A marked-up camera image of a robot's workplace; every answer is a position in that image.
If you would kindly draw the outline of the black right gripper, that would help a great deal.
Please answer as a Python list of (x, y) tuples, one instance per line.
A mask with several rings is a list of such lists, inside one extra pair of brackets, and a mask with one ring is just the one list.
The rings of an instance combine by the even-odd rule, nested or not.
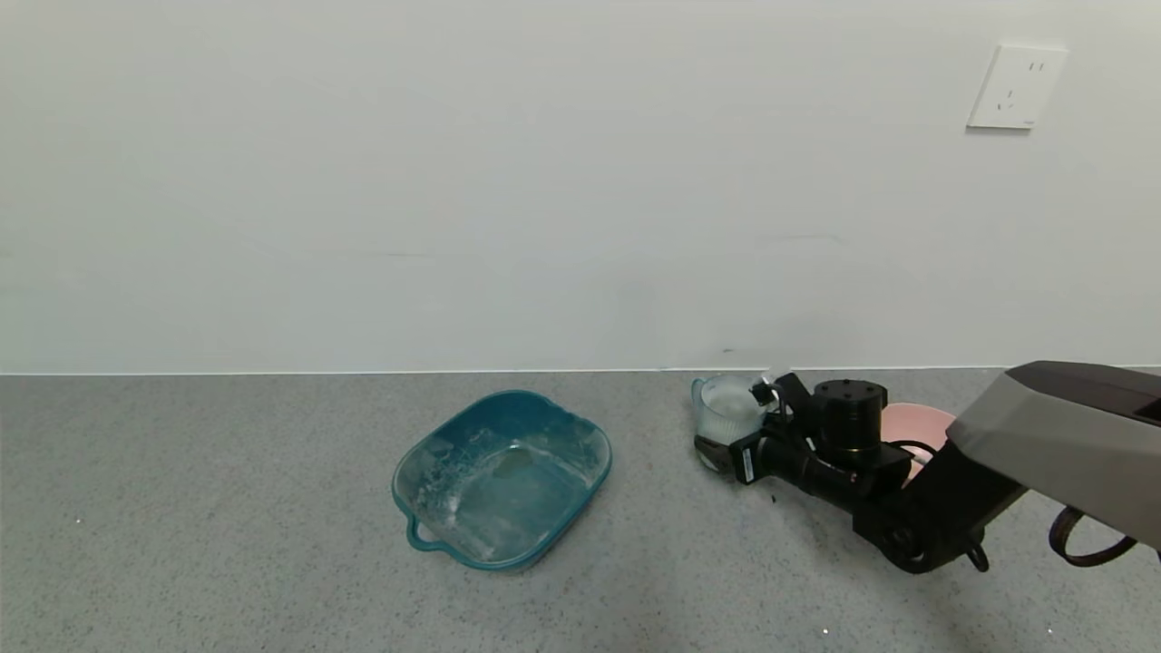
[(734, 473), (747, 486), (766, 478), (796, 481), (810, 458), (805, 438), (771, 430), (747, 435), (730, 445), (694, 435), (694, 451), (709, 471)]

